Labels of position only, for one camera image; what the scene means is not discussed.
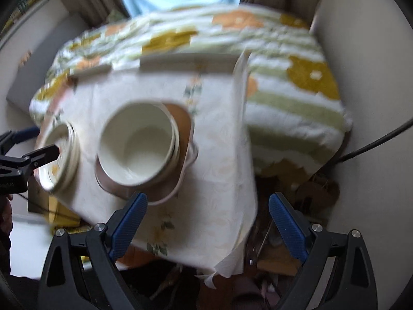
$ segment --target pink baking dish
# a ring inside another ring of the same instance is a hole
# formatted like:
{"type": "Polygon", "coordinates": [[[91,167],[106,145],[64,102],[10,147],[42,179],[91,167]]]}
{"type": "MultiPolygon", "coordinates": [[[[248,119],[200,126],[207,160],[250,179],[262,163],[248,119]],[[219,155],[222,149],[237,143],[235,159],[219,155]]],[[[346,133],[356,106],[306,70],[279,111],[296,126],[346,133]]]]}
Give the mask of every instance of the pink baking dish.
{"type": "Polygon", "coordinates": [[[144,186],[126,186],[109,178],[96,157],[94,174],[100,187],[117,197],[128,199],[134,192],[146,194],[149,206],[162,204],[178,193],[185,171],[198,157],[198,147],[193,142],[194,124],[185,107],[174,103],[163,103],[174,117],[179,130],[179,160],[176,168],[161,182],[144,186]]]}

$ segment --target cream bowl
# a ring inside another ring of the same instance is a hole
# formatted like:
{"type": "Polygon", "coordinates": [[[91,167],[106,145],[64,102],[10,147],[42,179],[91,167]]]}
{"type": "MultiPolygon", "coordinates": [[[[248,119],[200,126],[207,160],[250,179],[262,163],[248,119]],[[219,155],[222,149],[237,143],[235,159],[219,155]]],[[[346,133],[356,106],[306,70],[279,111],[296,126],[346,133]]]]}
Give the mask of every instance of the cream bowl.
{"type": "Polygon", "coordinates": [[[143,185],[168,164],[175,147],[175,119],[162,103],[131,103],[106,123],[98,158],[121,185],[143,185]]]}

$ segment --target hand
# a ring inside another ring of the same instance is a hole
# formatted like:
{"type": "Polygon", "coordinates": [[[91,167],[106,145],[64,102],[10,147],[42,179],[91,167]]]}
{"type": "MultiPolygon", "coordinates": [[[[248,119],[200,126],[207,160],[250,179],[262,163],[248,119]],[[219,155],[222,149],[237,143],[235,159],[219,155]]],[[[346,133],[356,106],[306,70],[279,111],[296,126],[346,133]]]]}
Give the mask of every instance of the hand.
{"type": "Polygon", "coordinates": [[[6,234],[10,235],[13,229],[13,219],[12,219],[12,205],[10,201],[13,200],[12,195],[7,195],[7,202],[2,212],[2,221],[0,223],[0,229],[6,234]]]}

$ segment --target white bowl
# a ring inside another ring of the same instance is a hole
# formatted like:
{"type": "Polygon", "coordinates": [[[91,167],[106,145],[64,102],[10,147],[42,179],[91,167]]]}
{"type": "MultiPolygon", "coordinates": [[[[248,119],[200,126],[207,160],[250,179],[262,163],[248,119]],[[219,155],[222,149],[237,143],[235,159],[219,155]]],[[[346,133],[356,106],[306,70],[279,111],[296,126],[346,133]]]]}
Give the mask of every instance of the white bowl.
{"type": "Polygon", "coordinates": [[[55,126],[45,138],[44,145],[55,144],[60,155],[57,160],[39,168],[39,183],[50,193],[67,187],[75,175],[80,157],[80,145],[75,130],[67,122],[55,126]]]}
{"type": "Polygon", "coordinates": [[[107,122],[98,158],[105,173],[121,185],[142,185],[171,159],[174,118],[162,103],[131,103],[107,122]]]}

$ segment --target framed picture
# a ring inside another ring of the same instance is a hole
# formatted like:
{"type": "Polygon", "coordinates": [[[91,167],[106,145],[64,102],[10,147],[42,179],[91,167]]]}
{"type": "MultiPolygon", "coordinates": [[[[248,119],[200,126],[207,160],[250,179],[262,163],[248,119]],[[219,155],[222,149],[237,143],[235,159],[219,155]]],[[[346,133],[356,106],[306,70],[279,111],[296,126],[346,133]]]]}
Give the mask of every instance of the framed picture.
{"type": "Polygon", "coordinates": [[[49,0],[20,0],[0,32],[0,49],[13,33],[47,1],[49,0]]]}

